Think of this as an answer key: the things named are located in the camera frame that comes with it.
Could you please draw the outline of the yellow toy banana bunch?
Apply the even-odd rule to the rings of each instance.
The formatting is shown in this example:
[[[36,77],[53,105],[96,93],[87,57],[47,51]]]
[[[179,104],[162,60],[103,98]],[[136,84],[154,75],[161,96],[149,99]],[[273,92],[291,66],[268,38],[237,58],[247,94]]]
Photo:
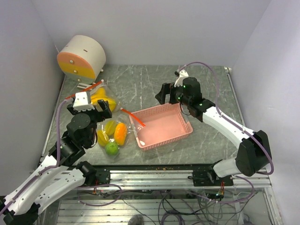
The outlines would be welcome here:
[[[93,93],[90,98],[91,98],[91,103],[93,105],[98,105],[98,100],[100,99],[103,99],[104,101],[108,101],[111,112],[113,112],[117,106],[116,100],[112,97],[107,96],[105,88],[102,87],[98,88],[97,91]]]

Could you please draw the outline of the pink plastic basket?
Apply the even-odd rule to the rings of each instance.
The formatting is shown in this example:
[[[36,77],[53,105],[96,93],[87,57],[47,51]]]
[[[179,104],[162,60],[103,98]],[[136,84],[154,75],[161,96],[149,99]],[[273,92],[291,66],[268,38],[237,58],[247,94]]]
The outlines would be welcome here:
[[[150,150],[188,137],[193,128],[179,104],[158,105],[129,116],[137,145]]]

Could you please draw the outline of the yellow starfruit slice toy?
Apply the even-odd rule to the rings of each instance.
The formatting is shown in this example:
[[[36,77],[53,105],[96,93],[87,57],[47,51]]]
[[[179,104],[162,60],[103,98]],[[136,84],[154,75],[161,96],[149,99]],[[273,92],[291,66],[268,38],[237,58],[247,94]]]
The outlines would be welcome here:
[[[97,142],[100,146],[105,147],[109,143],[110,139],[107,133],[103,130],[97,131]]]

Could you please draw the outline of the clear zip bag red zipper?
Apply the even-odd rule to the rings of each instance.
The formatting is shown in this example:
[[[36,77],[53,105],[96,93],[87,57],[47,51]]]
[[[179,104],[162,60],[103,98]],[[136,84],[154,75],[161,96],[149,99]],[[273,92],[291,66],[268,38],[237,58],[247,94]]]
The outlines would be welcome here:
[[[97,123],[97,144],[109,160],[115,160],[121,150],[128,145],[131,136],[136,136],[143,128],[145,122],[132,112],[120,108],[108,118]]]

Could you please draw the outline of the yellow toy mango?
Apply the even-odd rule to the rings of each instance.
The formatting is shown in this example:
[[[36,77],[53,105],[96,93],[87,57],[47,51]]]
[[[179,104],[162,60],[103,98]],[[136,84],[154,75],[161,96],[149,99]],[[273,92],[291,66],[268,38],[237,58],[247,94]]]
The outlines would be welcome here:
[[[124,123],[118,123],[116,126],[116,129],[114,131],[114,140],[115,142],[122,146],[125,143],[125,139],[127,137],[128,129],[126,124]]]

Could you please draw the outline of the green round toy fruit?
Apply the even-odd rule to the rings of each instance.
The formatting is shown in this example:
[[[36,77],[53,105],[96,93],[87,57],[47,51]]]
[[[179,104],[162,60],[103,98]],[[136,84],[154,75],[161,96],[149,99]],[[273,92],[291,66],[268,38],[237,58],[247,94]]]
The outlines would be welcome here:
[[[119,153],[119,147],[116,142],[109,142],[105,146],[105,152],[107,155],[116,156]]]

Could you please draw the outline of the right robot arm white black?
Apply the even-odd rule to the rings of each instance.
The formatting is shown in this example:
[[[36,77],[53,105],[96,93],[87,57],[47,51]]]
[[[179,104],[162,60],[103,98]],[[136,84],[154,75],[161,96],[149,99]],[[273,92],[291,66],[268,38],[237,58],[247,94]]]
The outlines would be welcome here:
[[[191,116],[215,128],[238,149],[236,158],[211,164],[205,175],[194,172],[189,177],[194,183],[208,181],[215,186],[223,177],[236,174],[251,177],[256,173],[262,174],[261,169],[266,165],[272,165],[267,134],[262,130],[253,131],[242,126],[220,111],[216,103],[203,98],[196,78],[179,78],[175,83],[163,83],[155,98],[163,105],[166,95],[170,96],[170,104],[186,106]]]

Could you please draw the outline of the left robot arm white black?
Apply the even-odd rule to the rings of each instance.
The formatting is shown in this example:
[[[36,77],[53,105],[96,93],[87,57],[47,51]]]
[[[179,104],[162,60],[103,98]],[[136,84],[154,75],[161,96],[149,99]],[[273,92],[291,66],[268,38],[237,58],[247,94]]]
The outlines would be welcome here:
[[[97,123],[112,117],[107,101],[94,106],[88,99],[65,99],[57,108],[56,122],[64,104],[73,115],[63,135],[57,128],[57,142],[39,167],[7,196],[0,198],[0,213],[7,225],[32,225],[49,205],[64,194],[97,180],[96,169],[87,161],[72,168],[97,140]]]

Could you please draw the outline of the white metal latch piece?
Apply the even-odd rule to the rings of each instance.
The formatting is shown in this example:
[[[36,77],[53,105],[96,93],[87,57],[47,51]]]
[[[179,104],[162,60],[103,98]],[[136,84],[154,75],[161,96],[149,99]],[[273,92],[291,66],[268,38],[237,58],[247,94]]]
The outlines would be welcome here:
[[[92,84],[85,84],[85,83],[78,83],[77,85],[77,89],[79,91],[89,91],[91,89],[93,89],[93,85]]]

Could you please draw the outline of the round cream drawer box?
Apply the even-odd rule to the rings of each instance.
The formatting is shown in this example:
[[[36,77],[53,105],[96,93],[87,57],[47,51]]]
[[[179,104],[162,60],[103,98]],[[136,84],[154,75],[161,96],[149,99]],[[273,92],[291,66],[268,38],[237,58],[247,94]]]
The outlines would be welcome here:
[[[106,63],[103,47],[96,40],[75,35],[57,55],[58,65],[69,78],[91,84]]]

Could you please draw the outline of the aluminium mounting rail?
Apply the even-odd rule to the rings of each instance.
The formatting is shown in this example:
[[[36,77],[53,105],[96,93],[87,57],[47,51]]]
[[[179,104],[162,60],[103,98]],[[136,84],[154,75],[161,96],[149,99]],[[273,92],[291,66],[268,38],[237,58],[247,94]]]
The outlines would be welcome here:
[[[224,182],[226,187],[235,188],[268,188],[271,182],[268,177],[254,175],[247,178],[243,175],[240,178],[227,176],[212,182],[210,179],[201,178],[192,170],[133,170],[133,171],[114,171],[100,170],[92,185],[115,184],[123,189],[159,189],[159,188],[195,188],[212,187],[217,188]]]

